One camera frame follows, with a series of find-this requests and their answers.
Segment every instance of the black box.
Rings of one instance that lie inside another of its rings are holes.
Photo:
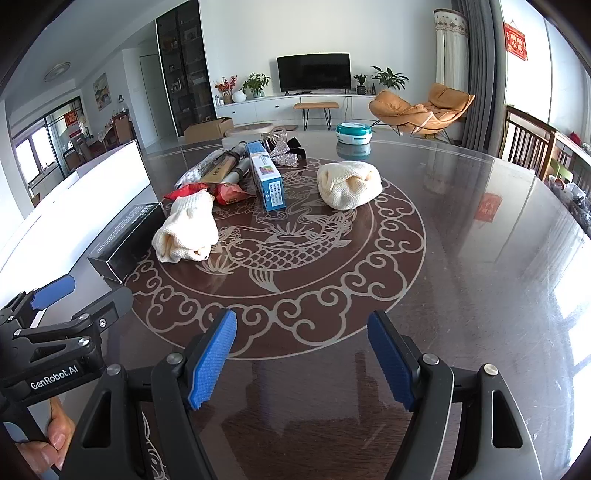
[[[128,205],[96,237],[88,260],[103,277],[123,283],[165,220],[159,203]]]

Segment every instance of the white vase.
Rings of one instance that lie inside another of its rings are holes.
[[[237,90],[232,94],[232,100],[234,100],[236,103],[243,102],[246,100],[246,93],[244,93],[242,90]]]

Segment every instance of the blue textured pad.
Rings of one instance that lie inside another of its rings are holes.
[[[375,313],[372,313],[368,319],[368,338],[378,358],[379,366],[382,367],[382,372],[388,380],[394,399],[403,404],[408,411],[414,411],[417,400],[412,390],[413,377]]]
[[[74,277],[64,275],[37,290],[33,295],[31,307],[35,310],[45,310],[49,305],[72,293],[75,288]]]
[[[237,326],[236,314],[228,310],[195,366],[193,388],[188,397],[189,404],[195,410],[212,396],[213,387],[216,386],[217,378],[236,338]]]

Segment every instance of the ceiling light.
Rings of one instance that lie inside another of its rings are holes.
[[[69,68],[70,68],[70,62],[69,61],[64,62],[64,63],[60,63],[59,65],[56,65],[49,72],[47,72],[47,75],[45,75],[45,81],[46,82],[50,82],[52,80],[55,80],[61,74],[67,72],[67,70]]]

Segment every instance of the bolt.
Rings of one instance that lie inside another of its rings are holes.
[[[486,364],[484,366],[484,371],[489,374],[491,377],[498,375],[499,369],[495,367],[493,364]]]
[[[171,353],[168,357],[166,357],[166,361],[170,365],[178,365],[183,361],[183,355],[181,353]]]
[[[107,375],[114,377],[119,372],[121,372],[121,365],[119,364],[113,364],[107,367]]]
[[[423,362],[427,365],[437,365],[439,363],[439,358],[434,353],[425,353],[423,355]]]

